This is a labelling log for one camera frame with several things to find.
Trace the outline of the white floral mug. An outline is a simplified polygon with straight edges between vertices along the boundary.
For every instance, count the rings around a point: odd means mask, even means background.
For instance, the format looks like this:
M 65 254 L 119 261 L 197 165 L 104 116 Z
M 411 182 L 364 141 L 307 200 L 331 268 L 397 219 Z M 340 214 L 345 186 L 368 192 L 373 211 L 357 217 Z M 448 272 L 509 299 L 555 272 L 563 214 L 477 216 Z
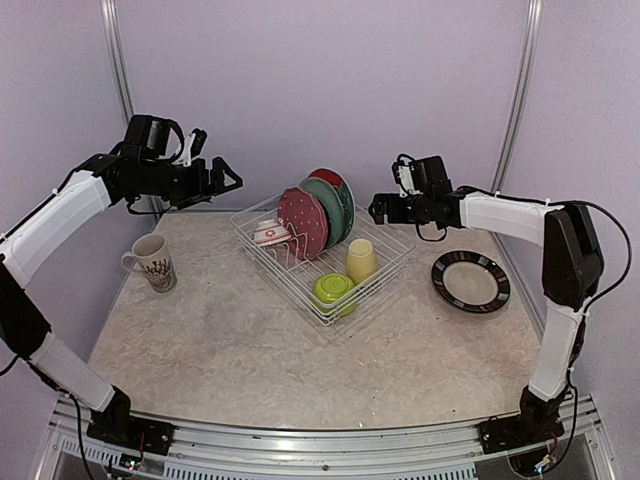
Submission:
M 176 286 L 173 260 L 162 235 L 147 234 L 140 237 L 130 251 L 122 254 L 121 265 L 129 273 L 142 276 L 157 293 L 167 293 Z

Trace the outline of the black striped rim plate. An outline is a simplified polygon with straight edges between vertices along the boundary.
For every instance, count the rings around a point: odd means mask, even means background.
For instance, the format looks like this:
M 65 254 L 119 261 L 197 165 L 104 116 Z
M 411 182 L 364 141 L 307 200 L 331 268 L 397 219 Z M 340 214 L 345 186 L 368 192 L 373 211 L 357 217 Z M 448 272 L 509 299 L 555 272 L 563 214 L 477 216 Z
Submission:
M 450 305 L 473 314 L 489 314 L 507 305 L 511 284 L 491 258 L 474 251 L 454 250 L 441 255 L 431 268 L 436 292 Z

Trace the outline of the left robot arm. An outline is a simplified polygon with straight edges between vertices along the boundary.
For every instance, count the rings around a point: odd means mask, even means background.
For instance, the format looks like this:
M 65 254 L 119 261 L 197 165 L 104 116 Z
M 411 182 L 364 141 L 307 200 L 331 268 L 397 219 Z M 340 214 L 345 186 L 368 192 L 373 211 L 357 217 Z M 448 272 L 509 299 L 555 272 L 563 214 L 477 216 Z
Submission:
M 133 204 L 141 196 L 155 196 L 184 209 L 242 185 L 221 157 L 176 165 L 96 154 L 1 241 L 2 340 L 36 374 L 83 402 L 94 422 L 118 444 L 133 443 L 140 434 L 129 397 L 56 337 L 26 288 L 64 243 L 120 201 Z

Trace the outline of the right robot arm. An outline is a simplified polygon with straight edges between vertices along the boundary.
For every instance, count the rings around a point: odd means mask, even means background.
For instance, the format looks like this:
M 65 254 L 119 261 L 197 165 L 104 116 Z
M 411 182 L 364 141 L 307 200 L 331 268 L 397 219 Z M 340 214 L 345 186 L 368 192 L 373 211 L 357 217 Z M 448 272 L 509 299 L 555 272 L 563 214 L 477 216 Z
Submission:
M 377 224 L 435 223 L 440 229 L 482 230 L 539 247 L 546 319 L 536 366 L 511 423 L 518 442 L 535 442 L 558 418 L 584 344 L 588 304 L 604 270 L 586 206 L 518 200 L 463 186 L 435 196 L 377 193 L 368 212 Z

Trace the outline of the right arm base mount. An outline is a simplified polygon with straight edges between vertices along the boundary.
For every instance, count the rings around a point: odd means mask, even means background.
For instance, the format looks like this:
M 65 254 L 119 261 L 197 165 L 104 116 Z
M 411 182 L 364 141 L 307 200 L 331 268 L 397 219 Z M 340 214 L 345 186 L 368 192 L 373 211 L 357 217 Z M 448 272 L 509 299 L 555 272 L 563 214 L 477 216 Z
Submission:
M 498 418 L 490 417 L 478 424 L 480 443 L 484 454 L 518 449 L 561 437 L 564 427 L 559 418 L 542 425 L 527 426 L 520 414 Z

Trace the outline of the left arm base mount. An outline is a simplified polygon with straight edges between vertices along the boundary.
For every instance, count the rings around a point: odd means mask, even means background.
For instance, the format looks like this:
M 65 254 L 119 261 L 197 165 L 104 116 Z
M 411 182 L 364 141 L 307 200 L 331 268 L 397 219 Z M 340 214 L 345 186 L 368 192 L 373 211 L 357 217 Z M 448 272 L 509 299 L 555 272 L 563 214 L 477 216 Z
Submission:
M 90 438 L 161 456 L 168 455 L 174 432 L 175 426 L 171 423 L 131 415 L 116 419 L 98 415 L 87 428 Z

